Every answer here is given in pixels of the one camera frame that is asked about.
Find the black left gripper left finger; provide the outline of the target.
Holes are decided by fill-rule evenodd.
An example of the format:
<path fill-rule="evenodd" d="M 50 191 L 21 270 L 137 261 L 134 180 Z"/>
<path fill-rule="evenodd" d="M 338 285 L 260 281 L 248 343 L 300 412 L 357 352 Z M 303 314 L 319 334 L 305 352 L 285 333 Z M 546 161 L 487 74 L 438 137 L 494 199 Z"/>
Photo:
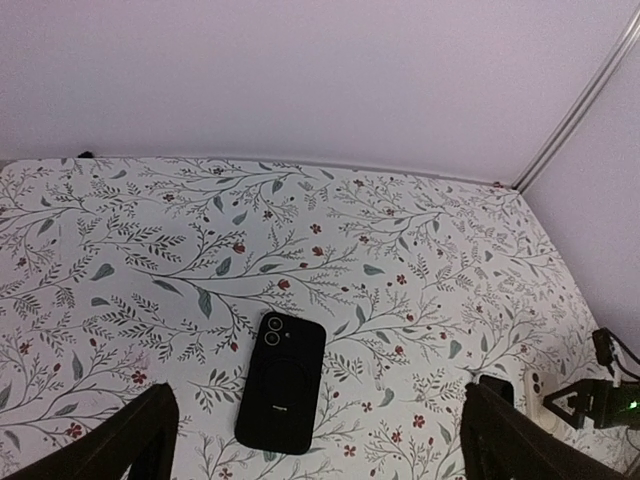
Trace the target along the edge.
<path fill-rule="evenodd" d="M 179 409 L 167 383 L 147 388 L 74 443 L 9 477 L 19 479 L 169 479 Z"/>

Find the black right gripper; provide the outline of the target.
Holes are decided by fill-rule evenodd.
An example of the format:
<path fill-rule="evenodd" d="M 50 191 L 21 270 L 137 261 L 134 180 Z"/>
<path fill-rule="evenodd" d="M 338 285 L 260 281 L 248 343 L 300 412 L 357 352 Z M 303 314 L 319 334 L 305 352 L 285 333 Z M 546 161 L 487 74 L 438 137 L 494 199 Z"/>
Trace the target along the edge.
<path fill-rule="evenodd" d="M 589 417 L 596 429 L 639 428 L 639 383 L 579 380 L 543 398 L 543 406 L 573 429 Z"/>

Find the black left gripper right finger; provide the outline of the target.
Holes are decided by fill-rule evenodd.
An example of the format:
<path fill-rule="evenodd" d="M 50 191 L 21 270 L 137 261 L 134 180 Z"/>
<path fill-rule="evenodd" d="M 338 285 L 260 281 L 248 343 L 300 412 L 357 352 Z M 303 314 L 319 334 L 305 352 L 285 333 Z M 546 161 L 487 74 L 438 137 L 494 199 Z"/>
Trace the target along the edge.
<path fill-rule="evenodd" d="M 460 441 L 468 479 L 622 479 L 557 440 L 485 385 L 466 385 Z"/>

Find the white cased phone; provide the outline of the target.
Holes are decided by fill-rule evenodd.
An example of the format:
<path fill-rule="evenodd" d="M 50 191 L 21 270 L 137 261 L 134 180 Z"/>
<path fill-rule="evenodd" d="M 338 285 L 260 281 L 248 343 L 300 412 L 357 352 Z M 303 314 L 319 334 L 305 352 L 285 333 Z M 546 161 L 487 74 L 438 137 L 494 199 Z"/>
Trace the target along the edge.
<path fill-rule="evenodd" d="M 524 373 L 526 416 L 557 440 L 567 439 L 568 425 L 543 405 L 547 394 L 559 389 L 557 376 L 552 373 L 527 369 Z"/>

